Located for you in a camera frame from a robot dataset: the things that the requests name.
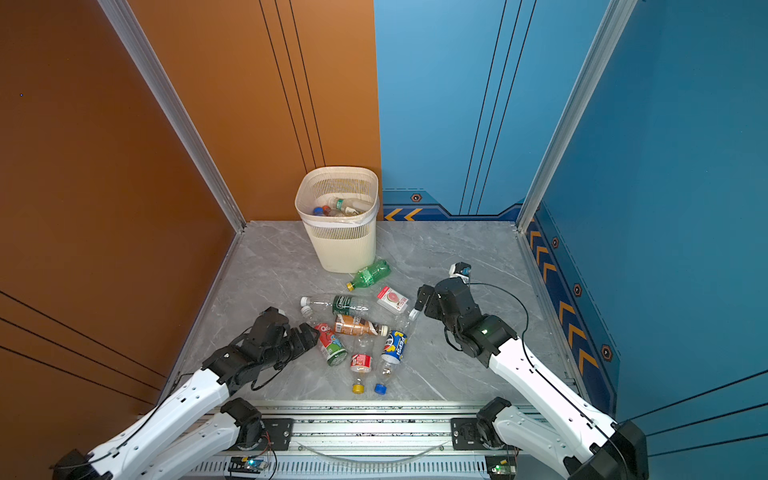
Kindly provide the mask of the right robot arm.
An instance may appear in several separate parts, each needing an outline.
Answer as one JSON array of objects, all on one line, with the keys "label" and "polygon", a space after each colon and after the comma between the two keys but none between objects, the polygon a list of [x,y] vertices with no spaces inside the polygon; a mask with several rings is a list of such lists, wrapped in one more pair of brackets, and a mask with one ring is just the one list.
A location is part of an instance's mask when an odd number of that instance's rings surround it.
[{"label": "right robot arm", "polygon": [[528,418],[498,397],[476,415],[482,441],[513,446],[564,479],[647,479],[646,436],[631,421],[616,422],[552,373],[527,347],[522,334],[485,314],[459,277],[419,288],[416,311],[440,321],[460,350],[509,383],[541,415]]}]

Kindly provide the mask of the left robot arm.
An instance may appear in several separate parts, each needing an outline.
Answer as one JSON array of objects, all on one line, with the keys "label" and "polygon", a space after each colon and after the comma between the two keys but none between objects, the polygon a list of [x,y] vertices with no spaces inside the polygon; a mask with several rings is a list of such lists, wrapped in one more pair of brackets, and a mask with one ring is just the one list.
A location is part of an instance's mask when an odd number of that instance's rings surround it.
[{"label": "left robot arm", "polygon": [[266,443],[261,412],[237,394],[262,371],[281,372],[319,337],[308,323],[293,327],[280,309],[267,308],[130,427],[87,454],[74,449],[63,456],[51,468],[53,478],[179,478],[229,447]]}]

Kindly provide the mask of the clear bottle green white label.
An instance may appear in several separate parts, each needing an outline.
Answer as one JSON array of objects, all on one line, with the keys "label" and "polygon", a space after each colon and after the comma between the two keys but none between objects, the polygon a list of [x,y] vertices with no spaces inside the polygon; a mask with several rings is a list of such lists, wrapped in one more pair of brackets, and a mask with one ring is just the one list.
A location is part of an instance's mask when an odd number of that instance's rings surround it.
[{"label": "clear bottle green white label", "polygon": [[364,213],[367,207],[358,199],[337,198],[329,203],[329,206],[340,211],[345,216],[356,216]]}]

